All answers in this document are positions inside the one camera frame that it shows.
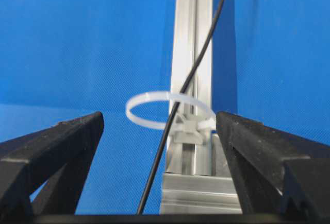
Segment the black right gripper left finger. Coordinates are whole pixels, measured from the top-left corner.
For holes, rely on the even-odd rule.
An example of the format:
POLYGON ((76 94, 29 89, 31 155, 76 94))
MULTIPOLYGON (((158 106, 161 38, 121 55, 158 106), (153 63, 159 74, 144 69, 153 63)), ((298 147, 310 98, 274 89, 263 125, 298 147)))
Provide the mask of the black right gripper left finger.
POLYGON ((99 141, 99 111, 1 143, 1 218, 74 214, 99 141))

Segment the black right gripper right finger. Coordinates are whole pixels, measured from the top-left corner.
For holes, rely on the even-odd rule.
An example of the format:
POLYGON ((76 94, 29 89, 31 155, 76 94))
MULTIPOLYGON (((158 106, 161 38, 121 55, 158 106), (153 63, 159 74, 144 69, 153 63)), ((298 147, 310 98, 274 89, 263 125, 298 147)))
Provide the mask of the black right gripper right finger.
POLYGON ((244 214, 329 217, 329 146, 232 113, 216 131, 244 214))

